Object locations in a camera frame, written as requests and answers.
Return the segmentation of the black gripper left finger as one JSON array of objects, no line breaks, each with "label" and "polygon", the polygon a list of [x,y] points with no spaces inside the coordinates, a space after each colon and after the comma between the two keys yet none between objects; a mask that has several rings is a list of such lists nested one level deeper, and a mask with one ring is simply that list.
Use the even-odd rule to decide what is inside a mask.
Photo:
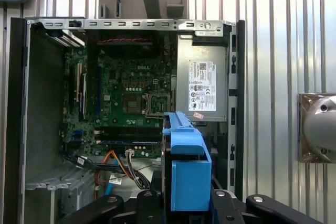
[{"label": "black gripper left finger", "polygon": [[160,223],[161,199],[155,191],[138,190],[128,200],[103,196],[62,218],[59,223]]}]

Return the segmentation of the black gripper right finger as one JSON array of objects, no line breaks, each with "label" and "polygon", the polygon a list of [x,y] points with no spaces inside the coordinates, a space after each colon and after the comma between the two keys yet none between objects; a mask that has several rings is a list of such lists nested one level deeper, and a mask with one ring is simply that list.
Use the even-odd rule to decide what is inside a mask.
[{"label": "black gripper right finger", "polygon": [[320,223],[266,195],[254,194],[240,201],[232,192],[211,191],[212,223]]}]

